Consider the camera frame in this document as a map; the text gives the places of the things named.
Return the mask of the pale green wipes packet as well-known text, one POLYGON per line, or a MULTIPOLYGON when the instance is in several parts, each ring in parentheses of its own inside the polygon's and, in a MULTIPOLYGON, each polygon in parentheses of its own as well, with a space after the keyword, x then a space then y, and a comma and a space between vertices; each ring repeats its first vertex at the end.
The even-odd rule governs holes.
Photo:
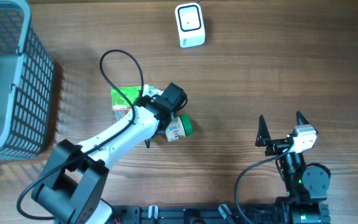
POLYGON ((149 96, 154 96, 154 95, 161 95, 163 93, 163 90, 160 90, 154 86, 151 86, 151 85, 144 85, 144 88, 143 88, 143 94, 142 96, 146 96, 146 95, 149 95, 149 96))

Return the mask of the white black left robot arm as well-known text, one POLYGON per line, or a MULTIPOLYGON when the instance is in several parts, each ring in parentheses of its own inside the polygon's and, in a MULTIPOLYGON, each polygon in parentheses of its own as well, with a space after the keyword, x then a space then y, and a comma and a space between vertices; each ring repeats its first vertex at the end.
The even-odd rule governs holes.
POLYGON ((184 96, 145 95, 131 112, 97 136, 58 143, 29 186, 31 198, 59 223, 107 223, 112 206, 102 198, 109 170, 136 145, 164 132, 184 96))

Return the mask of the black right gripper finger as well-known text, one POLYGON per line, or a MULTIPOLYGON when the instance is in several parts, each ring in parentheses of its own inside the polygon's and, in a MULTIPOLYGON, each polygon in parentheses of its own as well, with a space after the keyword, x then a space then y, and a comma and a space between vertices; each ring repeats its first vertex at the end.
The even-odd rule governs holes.
POLYGON ((255 146, 257 147, 268 146, 270 142, 271 142, 271 137, 268 131, 267 124, 265 122, 265 118, 263 115, 260 115, 255 146))
POLYGON ((303 116, 303 114, 301 113, 301 111, 297 111, 297 112, 296 112, 296 122, 297 122, 297 125, 299 125, 299 126, 310 124, 310 123, 307 121, 307 119, 303 116))

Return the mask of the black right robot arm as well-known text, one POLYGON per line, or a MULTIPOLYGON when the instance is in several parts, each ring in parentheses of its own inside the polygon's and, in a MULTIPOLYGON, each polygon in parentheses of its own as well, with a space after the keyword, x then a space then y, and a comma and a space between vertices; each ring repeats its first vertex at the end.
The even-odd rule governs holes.
POLYGON ((300 111, 296 112, 297 125, 283 139, 272 139, 265 118, 259 116, 255 141, 257 147, 266 147, 266 156, 275 156, 275 164, 287 190, 286 197, 278 197, 272 206, 271 223, 331 222, 327 191, 331 171, 316 162, 307 164, 303 153, 312 149, 318 137, 300 111))

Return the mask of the green snack bag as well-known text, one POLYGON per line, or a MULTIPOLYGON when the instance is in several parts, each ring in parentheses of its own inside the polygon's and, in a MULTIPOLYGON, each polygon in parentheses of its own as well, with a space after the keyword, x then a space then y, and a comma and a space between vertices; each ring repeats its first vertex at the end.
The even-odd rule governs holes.
MULTIPOLYGON (((119 87, 118 89, 131 101, 131 103, 134 103, 139 96, 141 86, 119 87)), ((112 123, 114 124, 131 111, 131 106, 114 88, 111 88, 111 99, 112 123)))

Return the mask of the green lid spice jar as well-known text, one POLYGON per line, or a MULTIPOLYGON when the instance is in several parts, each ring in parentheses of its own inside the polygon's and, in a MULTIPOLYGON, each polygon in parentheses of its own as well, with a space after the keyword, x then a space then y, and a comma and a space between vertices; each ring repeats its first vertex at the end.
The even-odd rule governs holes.
POLYGON ((165 131, 168 142, 193 135, 193 127, 187 114, 175 117, 165 131))

